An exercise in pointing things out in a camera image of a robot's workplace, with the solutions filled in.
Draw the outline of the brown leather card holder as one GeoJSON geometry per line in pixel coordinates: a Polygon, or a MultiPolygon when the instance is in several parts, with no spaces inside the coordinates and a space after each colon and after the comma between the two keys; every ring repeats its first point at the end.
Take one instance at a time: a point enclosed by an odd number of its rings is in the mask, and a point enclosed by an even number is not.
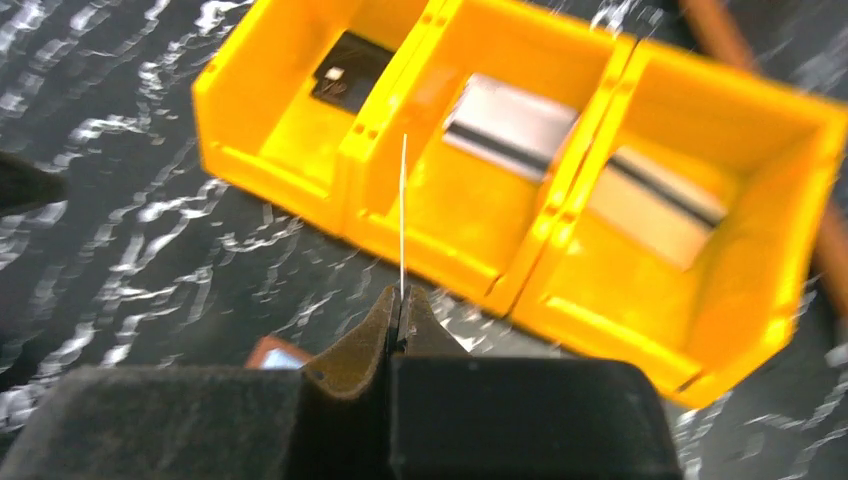
{"type": "Polygon", "coordinates": [[[261,337],[245,366],[260,370],[297,370],[313,358],[312,354],[277,336],[261,337]]]}

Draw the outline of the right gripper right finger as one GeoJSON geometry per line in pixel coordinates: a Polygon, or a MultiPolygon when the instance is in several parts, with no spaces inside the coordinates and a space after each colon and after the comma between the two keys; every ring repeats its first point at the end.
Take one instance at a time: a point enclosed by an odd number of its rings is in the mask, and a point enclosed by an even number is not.
{"type": "Polygon", "coordinates": [[[390,331],[397,479],[679,479],[662,402],[605,359],[475,357],[407,287],[390,331]]]}

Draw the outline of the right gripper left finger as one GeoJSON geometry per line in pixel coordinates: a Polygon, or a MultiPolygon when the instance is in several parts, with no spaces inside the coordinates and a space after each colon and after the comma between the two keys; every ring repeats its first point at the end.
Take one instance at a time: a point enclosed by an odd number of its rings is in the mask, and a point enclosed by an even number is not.
{"type": "Polygon", "coordinates": [[[385,365],[401,305],[297,369],[80,368],[29,418],[5,479],[384,479],[385,365]]]}

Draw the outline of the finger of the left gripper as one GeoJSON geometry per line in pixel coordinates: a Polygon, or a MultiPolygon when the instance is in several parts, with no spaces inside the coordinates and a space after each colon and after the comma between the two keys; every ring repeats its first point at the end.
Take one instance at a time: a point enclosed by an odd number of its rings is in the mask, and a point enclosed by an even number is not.
{"type": "Polygon", "coordinates": [[[1,152],[1,217],[64,201],[67,182],[7,152],[1,152]]]}

